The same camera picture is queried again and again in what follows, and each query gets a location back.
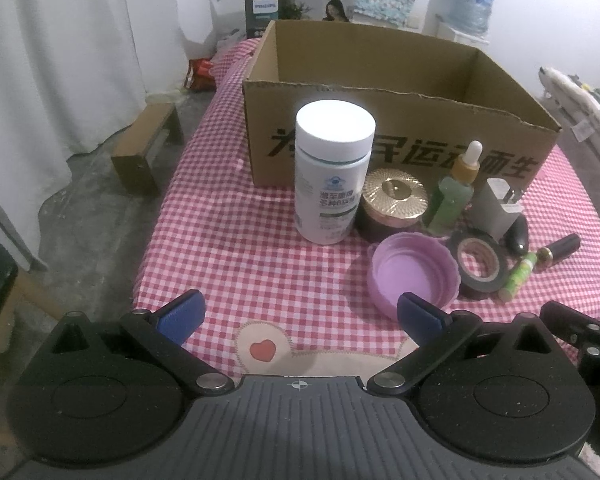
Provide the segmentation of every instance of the black electrical tape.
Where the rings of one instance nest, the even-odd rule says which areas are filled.
[[[487,233],[478,229],[456,231],[446,242],[460,272],[460,296],[469,300],[483,300],[500,290],[509,277],[507,255]],[[472,252],[482,257],[488,267],[488,276],[476,276],[464,266],[462,253]]]

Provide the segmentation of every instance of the green bottle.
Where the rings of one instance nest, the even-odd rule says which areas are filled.
[[[433,192],[422,224],[433,236],[448,235],[456,225],[458,217],[474,196],[472,183],[480,170],[478,159],[482,145],[473,140],[466,153],[456,158],[449,175],[438,183]]]

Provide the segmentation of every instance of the red heart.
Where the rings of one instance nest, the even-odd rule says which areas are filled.
[[[271,339],[265,339],[261,343],[254,343],[249,347],[251,357],[257,361],[270,363],[276,354],[276,344]]]

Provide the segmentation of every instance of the purple plastic lid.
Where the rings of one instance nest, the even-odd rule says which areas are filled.
[[[367,275],[375,306],[397,320],[398,298],[413,292],[445,308],[458,297],[460,274],[449,250],[435,238],[420,233],[398,233],[376,247]]]

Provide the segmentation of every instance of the metal screw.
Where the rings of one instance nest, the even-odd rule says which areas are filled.
[[[216,391],[224,388],[229,380],[229,377],[222,374],[204,374],[197,378],[196,384],[204,390]]]
[[[405,380],[395,372],[382,372],[374,377],[374,382],[381,388],[400,388]]]

